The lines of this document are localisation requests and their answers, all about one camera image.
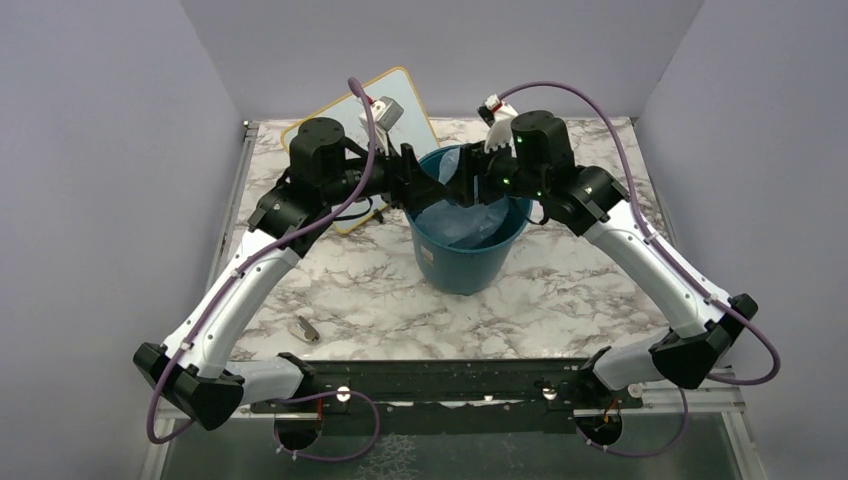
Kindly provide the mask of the blue plastic trash bag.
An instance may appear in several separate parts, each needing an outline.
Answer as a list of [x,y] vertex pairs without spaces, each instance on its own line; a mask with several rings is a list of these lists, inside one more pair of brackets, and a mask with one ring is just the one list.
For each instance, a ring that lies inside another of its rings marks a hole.
[[434,242],[457,249],[481,248],[503,225],[511,209],[501,195],[492,203],[481,201],[481,180],[473,177],[473,204],[463,207],[451,199],[440,200],[413,216],[414,225]]

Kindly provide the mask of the teal plastic trash bin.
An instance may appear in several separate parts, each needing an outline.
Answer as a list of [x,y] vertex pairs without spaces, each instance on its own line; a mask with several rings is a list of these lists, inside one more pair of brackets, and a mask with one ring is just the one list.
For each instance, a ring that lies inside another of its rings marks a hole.
[[[428,173],[438,175],[439,181],[445,184],[453,173],[453,167],[445,166],[445,154],[457,148],[460,147],[435,150],[420,162]],[[495,279],[513,244],[525,227],[532,223],[533,201],[506,197],[511,202],[511,209],[505,222],[481,248],[476,249],[457,249],[434,242],[413,223],[413,216],[421,210],[405,211],[418,267],[430,284],[446,293],[471,295],[486,288]]]

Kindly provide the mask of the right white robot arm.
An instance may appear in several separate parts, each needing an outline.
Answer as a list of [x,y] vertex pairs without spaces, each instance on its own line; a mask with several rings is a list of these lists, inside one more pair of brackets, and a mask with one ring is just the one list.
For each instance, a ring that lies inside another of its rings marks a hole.
[[758,313],[748,294],[732,295],[703,276],[642,216],[635,196],[608,170],[575,160],[564,120],[508,105],[478,110],[488,132],[460,148],[448,188],[461,205],[505,196],[535,200],[614,261],[668,322],[658,337],[596,353],[577,380],[579,398],[600,407],[617,390],[668,380],[693,390],[710,378]]

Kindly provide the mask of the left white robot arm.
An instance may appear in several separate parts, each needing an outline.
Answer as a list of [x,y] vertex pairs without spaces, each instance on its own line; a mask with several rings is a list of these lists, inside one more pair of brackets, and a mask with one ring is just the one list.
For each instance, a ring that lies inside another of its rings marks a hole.
[[315,386],[297,362],[231,362],[247,324],[344,208],[379,196],[416,211],[453,194],[423,169],[410,144],[393,145],[384,129],[365,128],[370,139],[360,146],[331,118],[298,127],[290,164],[258,201],[230,263],[175,331],[135,351],[132,362],[154,390],[151,413],[165,399],[211,431],[245,404],[279,399],[294,411],[310,405]]

